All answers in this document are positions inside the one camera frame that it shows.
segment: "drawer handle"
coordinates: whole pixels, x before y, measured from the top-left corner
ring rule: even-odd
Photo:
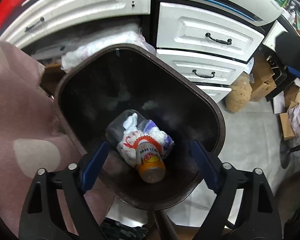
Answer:
[[[203,77],[203,78],[214,78],[214,75],[215,75],[215,72],[213,71],[213,72],[211,72],[211,75],[212,76],[207,76],[207,75],[198,75],[197,74],[197,70],[196,69],[194,69],[193,71],[192,71],[196,76],[198,76],[198,77]]]
[[[33,27],[37,26],[37,25],[38,25],[39,23],[41,23],[41,22],[44,22],[44,18],[43,18],[43,17],[40,17],[40,20],[37,21],[35,24],[31,25],[30,27],[26,27],[25,32],[31,30]]]
[[[210,33],[206,33],[206,37],[208,37],[209,39],[211,39],[211,40],[213,40],[217,43],[221,43],[221,44],[224,44],[224,45],[231,45],[231,42],[232,42],[231,39],[228,39],[228,41],[214,39],[214,38],[211,37]]]

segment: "pink cloth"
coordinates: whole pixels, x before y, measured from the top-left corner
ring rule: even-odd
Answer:
[[[43,71],[20,49],[0,42],[0,216],[15,235],[36,170],[61,170],[81,158],[68,136],[58,132],[53,101],[37,90]],[[97,180],[85,198],[101,223],[113,194]],[[75,233],[64,197],[60,199],[67,228]]]

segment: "metal screw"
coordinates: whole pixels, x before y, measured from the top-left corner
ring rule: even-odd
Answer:
[[[224,167],[226,170],[229,170],[232,168],[230,163],[223,163],[222,167]]]
[[[46,170],[44,168],[38,169],[37,173],[38,175],[42,175],[46,172]]]
[[[256,168],[255,170],[254,170],[254,172],[256,173],[256,174],[259,174],[259,175],[261,175],[263,172],[262,172],[262,169],[259,169],[259,168]]]
[[[76,169],[78,167],[78,165],[76,164],[76,163],[70,163],[69,165],[68,165],[68,169],[69,170],[74,170],[74,169]]]

